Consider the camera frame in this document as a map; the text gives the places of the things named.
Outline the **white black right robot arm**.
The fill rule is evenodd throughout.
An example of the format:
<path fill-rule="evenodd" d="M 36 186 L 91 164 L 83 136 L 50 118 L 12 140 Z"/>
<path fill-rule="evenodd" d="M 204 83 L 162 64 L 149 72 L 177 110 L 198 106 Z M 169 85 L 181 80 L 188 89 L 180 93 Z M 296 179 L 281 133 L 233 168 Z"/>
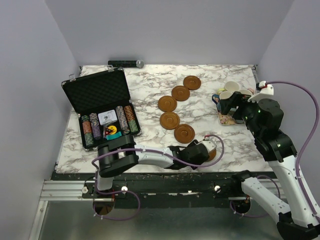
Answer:
<path fill-rule="evenodd" d="M 252 197 L 275 221 L 284 240 L 313 240 L 320 235 L 319 205 L 308 189 L 302 189 L 302 175 L 296 164 L 297 151 L 290 139 L 280 130 L 283 111 L 277 101 L 264 98 L 253 102 L 249 95 L 236 91 L 231 97 L 219 101 L 221 113 L 235 109 L 232 117 L 244 121 L 254 137 L 254 144 L 275 173 L 287 199 L 282 201 L 248 170 L 233 175 L 230 191 Z"/>

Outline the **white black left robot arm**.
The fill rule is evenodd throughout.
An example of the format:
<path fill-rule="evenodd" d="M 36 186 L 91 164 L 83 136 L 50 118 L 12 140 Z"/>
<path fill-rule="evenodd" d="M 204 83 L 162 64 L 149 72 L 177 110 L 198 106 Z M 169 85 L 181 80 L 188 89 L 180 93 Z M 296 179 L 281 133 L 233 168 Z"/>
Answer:
<path fill-rule="evenodd" d="M 198 168 L 215 158 L 212 140 L 193 140 L 187 146 L 148 147 L 135 142 L 132 136 L 121 136 L 98 146 L 97 180 L 93 191 L 101 198 L 110 194 L 114 177 L 136 165 L 156 166 L 169 170 Z"/>

